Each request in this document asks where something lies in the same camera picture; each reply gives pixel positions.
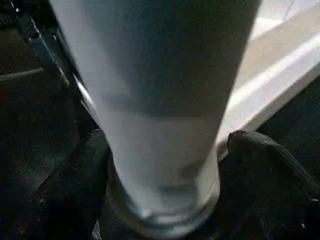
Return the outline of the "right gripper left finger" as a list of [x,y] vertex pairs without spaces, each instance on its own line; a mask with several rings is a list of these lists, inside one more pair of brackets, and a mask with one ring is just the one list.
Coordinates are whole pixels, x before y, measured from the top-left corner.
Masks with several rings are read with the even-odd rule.
[[99,240],[96,227],[107,184],[109,145],[93,130],[33,196],[38,205],[34,240]]

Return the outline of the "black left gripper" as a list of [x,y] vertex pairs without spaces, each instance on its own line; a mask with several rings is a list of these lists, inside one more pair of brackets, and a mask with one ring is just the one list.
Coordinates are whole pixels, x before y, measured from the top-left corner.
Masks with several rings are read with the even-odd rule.
[[2,0],[0,25],[9,20],[33,51],[44,71],[70,84],[70,62],[60,40],[60,28],[48,0]]

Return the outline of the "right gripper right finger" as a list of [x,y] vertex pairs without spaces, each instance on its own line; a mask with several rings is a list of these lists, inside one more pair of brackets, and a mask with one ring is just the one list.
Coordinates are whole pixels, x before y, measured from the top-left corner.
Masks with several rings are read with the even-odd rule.
[[256,131],[227,139],[218,240],[317,240],[320,185],[282,145]]

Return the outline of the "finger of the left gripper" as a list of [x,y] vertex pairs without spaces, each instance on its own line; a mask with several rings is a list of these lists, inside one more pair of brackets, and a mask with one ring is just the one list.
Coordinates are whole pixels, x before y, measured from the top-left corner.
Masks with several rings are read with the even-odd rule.
[[68,51],[63,34],[60,30],[49,31],[47,37],[47,48],[54,65],[54,71],[65,83],[67,96],[72,100],[74,116],[79,136],[83,138],[98,125],[86,103],[85,97],[79,88],[79,73],[73,59]]

